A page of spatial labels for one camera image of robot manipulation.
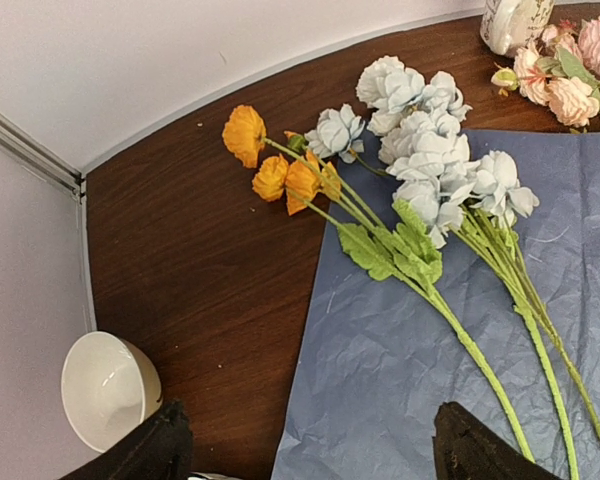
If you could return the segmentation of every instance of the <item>ceramic bowl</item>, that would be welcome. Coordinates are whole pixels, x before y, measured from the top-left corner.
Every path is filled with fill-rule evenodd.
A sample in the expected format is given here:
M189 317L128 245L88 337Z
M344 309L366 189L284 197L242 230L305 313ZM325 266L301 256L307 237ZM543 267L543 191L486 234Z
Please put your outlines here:
M79 338L62 369L62 404L69 423L101 453L160 408L161 391L147 356L105 332Z

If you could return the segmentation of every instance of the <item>crinkled blue paper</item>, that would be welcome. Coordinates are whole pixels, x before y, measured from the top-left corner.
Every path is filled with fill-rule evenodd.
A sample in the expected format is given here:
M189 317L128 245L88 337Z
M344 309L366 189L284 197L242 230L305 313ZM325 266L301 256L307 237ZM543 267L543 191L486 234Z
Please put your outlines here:
M540 198L521 236L529 274L600 416L600 134L467 132L474 158L516 158ZM368 136L366 159L378 142ZM392 179L360 165L342 176L388 223ZM346 216L332 207L338 218ZM558 418L529 334L494 274L456 238L438 288L502 381L537 462L568 477ZM600 480L600 448L566 369L544 336L566 402L583 480ZM435 478L431 437L455 400L516 446L487 380L446 321L408 287L378 283L344 255L327 226L274 480Z

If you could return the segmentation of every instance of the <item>metal strip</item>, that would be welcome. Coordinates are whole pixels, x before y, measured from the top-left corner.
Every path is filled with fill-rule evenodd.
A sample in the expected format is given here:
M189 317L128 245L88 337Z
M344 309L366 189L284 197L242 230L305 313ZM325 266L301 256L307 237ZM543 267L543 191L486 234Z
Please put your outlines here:
M80 198L82 174L29 137L1 114L0 144L16 155L36 174L69 190L73 197Z

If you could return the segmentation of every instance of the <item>bowl rim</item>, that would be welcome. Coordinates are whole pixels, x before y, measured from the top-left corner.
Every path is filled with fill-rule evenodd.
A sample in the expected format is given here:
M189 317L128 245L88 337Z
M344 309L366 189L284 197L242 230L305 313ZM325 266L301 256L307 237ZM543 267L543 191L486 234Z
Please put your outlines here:
M142 371L140 370L140 365L138 365L138 360L133 355L133 352L127 347L127 345L125 344L124 341L122 341L120 338L116 337L115 335L113 335L111 333L103 332L103 331L100 331L100 330L95 330L93 332L87 332L87 333L85 333L84 335L82 335L80 338L78 338L73 343L73 345L71 346L71 348L67 352L67 355L65 356L64 364L62 365L62 375L60 376L60 396L62 397L62 408L64 410L65 417L67 418L67 420L69 421L69 424L71 425L71 428L76 433L76 435L80 438L80 440L82 440L92 450L95 450L98 453L104 453L104 452L106 452L106 449L103 449L103 448L100 448L100 447L96 447L95 445L93 445L91 442L89 442L84 437L84 435L75 426L75 424L73 423L73 420L71 418L71 415L69 415L69 410L67 409L67 400L65 398L65 376L66 376L66 373L67 373L67 366L69 364L69 359L71 358L72 353L74 352L74 350L76 348L78 348L79 345L81 343L83 343L87 337L95 337L95 336L97 336L97 337L104 337L104 338L106 338L108 340L113 340L125 352L127 352L131 356L131 358L133 359L132 363L133 363L133 366L134 366L135 373L136 373L136 375L138 377L138 380L140 381L140 389L141 389L140 391L142 392L142 405L141 405L142 408L140 409L140 417L138 418L138 422L139 422L138 425L140 425L140 423L142 422L142 419L144 418L144 416L146 414L147 399L146 399L146 395L145 395L144 379L142 378Z

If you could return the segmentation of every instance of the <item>wooden table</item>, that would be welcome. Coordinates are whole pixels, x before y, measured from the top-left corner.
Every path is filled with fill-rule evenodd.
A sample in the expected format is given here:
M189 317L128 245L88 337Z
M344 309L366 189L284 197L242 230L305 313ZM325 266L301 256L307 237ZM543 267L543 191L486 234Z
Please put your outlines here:
M554 21L600 15L556 8ZM288 218L251 191L253 171L223 147L232 108L256 107L274 138L306 132L355 99L362 69L397 55L430 78L453 74L469 128L567 131L547 108L504 98L477 17L396 33L296 66L168 125L88 176L89 251L99 328L155 362L166 398L184 401L195 467L270 477L302 339L324 221Z

